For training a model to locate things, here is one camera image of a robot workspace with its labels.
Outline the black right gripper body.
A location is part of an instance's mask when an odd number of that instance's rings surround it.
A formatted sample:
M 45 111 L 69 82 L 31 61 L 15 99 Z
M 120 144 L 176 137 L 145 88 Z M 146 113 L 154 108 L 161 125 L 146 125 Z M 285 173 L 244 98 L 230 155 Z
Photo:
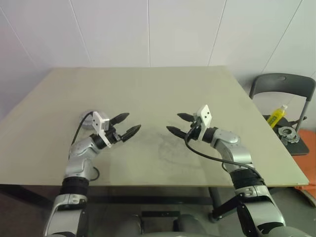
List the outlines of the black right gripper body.
M 201 118 L 196 117 L 196 119 L 191 123 L 190 130 L 186 135 L 186 140 L 197 140 L 201 132 Z

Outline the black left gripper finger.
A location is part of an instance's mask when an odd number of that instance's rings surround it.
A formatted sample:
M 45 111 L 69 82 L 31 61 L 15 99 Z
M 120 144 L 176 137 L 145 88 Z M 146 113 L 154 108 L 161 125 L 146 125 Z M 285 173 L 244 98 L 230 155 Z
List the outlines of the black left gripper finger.
M 131 127 L 130 129 L 128 129 L 120 138 L 121 141 L 127 141 L 129 140 L 131 137 L 133 137 L 141 128 L 141 125 L 136 125 Z
M 121 123 L 129 116 L 129 113 L 121 113 L 110 120 L 111 125 Z

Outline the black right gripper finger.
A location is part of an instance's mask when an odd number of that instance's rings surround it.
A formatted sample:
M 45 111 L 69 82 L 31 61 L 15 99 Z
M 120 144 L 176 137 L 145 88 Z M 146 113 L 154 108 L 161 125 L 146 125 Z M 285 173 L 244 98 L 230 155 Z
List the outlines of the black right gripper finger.
M 178 117 L 180 117 L 182 120 L 188 121 L 188 122 L 194 122 L 195 117 L 193 115 L 187 114 L 187 113 L 178 113 Z
M 181 131 L 179 128 L 176 128 L 174 126 L 167 126 L 166 128 L 173 135 L 175 135 L 175 136 L 177 136 L 179 138 L 185 138 L 186 137 L 186 132 Z

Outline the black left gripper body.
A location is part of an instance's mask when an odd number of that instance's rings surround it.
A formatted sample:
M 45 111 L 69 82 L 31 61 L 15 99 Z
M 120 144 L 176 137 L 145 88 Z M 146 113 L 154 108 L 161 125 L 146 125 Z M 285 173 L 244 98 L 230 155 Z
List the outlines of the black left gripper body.
M 115 144 L 122 140 L 122 136 L 117 133 L 113 125 L 109 125 L 108 130 L 105 131 L 105 136 L 111 144 Z

